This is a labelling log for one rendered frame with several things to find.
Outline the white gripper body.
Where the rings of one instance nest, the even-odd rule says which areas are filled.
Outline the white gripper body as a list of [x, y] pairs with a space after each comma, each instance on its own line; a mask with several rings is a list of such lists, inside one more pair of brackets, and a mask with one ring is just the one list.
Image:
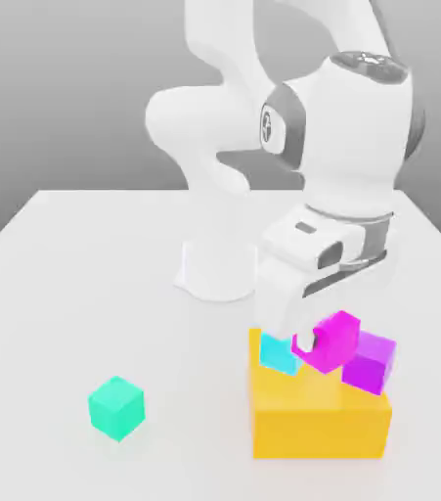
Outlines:
[[332, 265], [320, 272], [298, 270], [287, 262], [274, 256], [264, 259], [259, 267], [256, 281], [257, 313], [298, 313], [305, 309], [308, 297], [318, 296], [335, 285], [348, 281], [356, 274], [362, 274], [372, 267], [385, 268], [381, 263], [388, 259], [384, 250], [375, 257], [353, 263]]

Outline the small magenta cube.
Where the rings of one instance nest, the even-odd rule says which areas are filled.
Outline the small magenta cube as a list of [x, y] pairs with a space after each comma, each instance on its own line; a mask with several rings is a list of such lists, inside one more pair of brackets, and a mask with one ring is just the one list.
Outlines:
[[298, 335], [294, 335], [291, 352], [323, 374], [332, 372], [353, 357], [358, 345], [360, 324], [359, 318], [339, 310], [313, 328], [315, 340], [310, 351], [304, 351], [298, 344]]

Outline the small cyan cube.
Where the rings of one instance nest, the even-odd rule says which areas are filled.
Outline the small cyan cube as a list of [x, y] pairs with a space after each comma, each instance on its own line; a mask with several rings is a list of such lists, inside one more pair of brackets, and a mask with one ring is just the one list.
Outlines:
[[292, 338], [279, 340], [262, 333], [259, 349], [260, 365], [289, 376], [296, 376], [302, 366], [302, 360], [292, 353], [291, 344]]

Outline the small purple cube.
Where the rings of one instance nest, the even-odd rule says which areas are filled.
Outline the small purple cube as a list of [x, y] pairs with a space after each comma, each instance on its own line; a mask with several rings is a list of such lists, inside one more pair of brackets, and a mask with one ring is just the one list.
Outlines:
[[342, 368], [341, 381], [381, 395], [392, 370], [396, 347], [394, 340], [361, 331], [353, 357]]

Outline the small green cube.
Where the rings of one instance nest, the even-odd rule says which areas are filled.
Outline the small green cube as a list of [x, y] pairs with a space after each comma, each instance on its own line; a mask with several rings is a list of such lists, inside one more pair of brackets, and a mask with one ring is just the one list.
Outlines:
[[144, 392], [119, 376], [110, 378], [88, 397], [92, 426], [121, 441], [146, 419]]

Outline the large orange box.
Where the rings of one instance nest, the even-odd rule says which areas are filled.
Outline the large orange box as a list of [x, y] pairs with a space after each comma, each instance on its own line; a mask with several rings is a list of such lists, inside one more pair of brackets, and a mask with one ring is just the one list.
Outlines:
[[261, 331], [248, 331], [252, 454], [257, 459], [377, 459], [392, 417], [386, 394], [344, 384], [309, 365], [287, 375], [259, 364]]

